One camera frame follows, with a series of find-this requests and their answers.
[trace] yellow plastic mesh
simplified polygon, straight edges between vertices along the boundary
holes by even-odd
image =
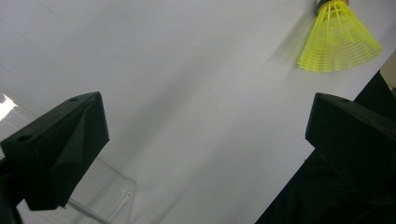
[[[348,5],[332,0],[319,9],[298,64],[307,71],[333,72],[367,63],[381,51]]]

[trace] screw hole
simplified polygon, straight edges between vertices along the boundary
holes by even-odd
[[[18,142],[22,143],[22,142],[26,142],[27,140],[31,139],[32,136],[31,135],[24,135],[18,138]]]

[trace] black object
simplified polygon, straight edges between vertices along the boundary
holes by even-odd
[[[23,198],[31,210],[65,206],[107,141],[99,92],[66,100],[12,134],[1,142],[6,155],[0,161],[0,206],[6,209],[1,217],[15,215]]]
[[[316,148],[256,224],[396,223],[396,99],[379,72],[354,102],[317,93]]]

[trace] shuttlecock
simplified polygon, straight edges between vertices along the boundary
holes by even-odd
[[[381,53],[381,45],[347,4],[347,0],[317,0],[318,18],[298,61],[301,68],[340,71],[367,63]]]

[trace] clear plastic container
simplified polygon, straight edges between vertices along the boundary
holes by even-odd
[[[0,92],[0,141],[23,128],[37,116]],[[0,159],[4,158],[0,150]],[[30,211],[19,206],[25,224],[131,223],[135,183],[97,158],[74,190],[66,208]]]

